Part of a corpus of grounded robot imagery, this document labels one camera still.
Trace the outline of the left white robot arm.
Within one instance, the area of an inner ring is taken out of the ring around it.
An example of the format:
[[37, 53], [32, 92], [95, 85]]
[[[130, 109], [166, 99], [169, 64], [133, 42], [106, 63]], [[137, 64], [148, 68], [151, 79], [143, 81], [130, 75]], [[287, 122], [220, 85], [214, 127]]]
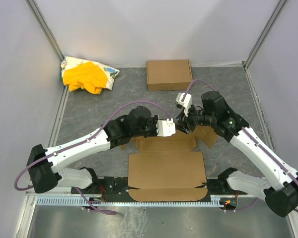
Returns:
[[66, 144], [43, 148], [41, 144], [31, 149], [27, 165], [36, 193], [45, 193], [57, 186], [85, 189], [97, 182], [92, 169], [66, 170], [66, 166], [94, 153], [125, 145], [134, 137], [157, 136], [158, 116], [138, 106], [127, 115], [110, 120], [101, 128]]

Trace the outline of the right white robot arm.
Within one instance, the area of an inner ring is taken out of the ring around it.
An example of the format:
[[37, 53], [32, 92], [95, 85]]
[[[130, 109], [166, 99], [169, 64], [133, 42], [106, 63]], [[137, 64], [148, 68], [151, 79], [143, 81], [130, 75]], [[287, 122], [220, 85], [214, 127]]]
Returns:
[[211, 127], [216, 135], [246, 155], [264, 175], [263, 178], [253, 177], [229, 168], [219, 176], [224, 184], [265, 201], [280, 217], [297, 211], [298, 171], [278, 157], [219, 92], [204, 93], [201, 100], [203, 105], [195, 107], [190, 94], [177, 95], [176, 105], [182, 110], [176, 118], [177, 128], [189, 133], [197, 126]]

